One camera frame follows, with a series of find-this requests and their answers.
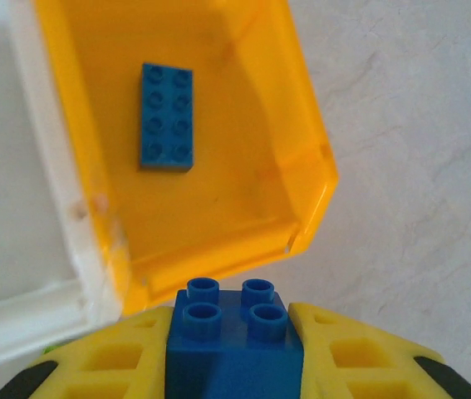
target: white plastic box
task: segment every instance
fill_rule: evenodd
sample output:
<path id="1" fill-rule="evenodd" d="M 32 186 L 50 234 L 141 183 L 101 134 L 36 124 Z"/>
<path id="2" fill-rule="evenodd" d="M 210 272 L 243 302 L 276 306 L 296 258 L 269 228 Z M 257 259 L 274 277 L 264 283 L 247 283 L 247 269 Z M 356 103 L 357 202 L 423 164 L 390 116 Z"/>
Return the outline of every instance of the white plastic box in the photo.
<path id="1" fill-rule="evenodd" d="M 10 6 L 8 15 L 0 2 L 0 362 L 114 322 L 121 311 L 31 4 Z"/>

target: white plastic edge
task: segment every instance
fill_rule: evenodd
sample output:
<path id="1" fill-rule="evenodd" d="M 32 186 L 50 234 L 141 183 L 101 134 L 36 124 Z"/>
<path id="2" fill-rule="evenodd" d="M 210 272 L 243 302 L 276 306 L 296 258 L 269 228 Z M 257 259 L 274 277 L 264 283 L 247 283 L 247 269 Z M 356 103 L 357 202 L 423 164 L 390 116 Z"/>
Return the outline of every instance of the white plastic edge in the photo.
<path id="1" fill-rule="evenodd" d="M 31 0 L 10 0 L 17 68 L 62 235 L 77 278 L 0 302 L 0 362 L 116 321 L 122 311 L 89 217 Z"/>

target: yellow plastic part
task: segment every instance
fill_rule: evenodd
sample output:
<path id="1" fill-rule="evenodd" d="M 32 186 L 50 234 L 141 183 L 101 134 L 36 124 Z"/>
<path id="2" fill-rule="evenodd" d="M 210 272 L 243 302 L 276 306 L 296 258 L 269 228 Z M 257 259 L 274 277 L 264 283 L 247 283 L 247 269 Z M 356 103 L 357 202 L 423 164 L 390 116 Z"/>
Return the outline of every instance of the yellow plastic part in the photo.
<path id="1" fill-rule="evenodd" d="M 172 308 L 160 307 L 37 359 L 58 367 L 31 399 L 163 399 Z"/>
<path id="2" fill-rule="evenodd" d="M 125 314 L 307 248 L 338 176 L 287 0 L 33 1 Z M 194 71 L 188 173 L 139 169 L 143 62 Z"/>
<path id="3" fill-rule="evenodd" d="M 450 399 L 414 360 L 438 353 L 305 303 L 289 316 L 303 343 L 301 399 Z"/>

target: black plastic part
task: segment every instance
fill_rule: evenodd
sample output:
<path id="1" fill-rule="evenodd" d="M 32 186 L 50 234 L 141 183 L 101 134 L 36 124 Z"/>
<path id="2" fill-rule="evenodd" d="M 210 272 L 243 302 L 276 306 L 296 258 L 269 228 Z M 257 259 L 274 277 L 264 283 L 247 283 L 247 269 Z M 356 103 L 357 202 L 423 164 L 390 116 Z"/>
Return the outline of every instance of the black plastic part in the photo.
<path id="1" fill-rule="evenodd" d="M 28 399 L 58 367 L 52 360 L 26 368 L 0 391 L 0 399 Z"/>
<path id="2" fill-rule="evenodd" d="M 471 384 L 453 368 L 428 357 L 418 356 L 415 361 L 453 399 L 471 399 Z"/>

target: blue duplo brick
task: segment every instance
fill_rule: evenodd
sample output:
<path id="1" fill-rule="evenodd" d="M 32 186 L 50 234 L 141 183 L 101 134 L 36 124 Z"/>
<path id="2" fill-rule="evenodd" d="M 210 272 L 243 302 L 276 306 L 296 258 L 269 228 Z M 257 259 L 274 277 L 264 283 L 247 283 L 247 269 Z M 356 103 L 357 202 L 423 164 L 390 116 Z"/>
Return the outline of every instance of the blue duplo brick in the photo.
<path id="1" fill-rule="evenodd" d="M 165 398 L 299 399 L 302 367 L 302 343 L 268 281 L 248 280 L 241 292 L 196 278 L 178 292 Z"/>
<path id="2" fill-rule="evenodd" d="M 193 73 L 143 64 L 141 168 L 189 170 L 193 166 Z"/>

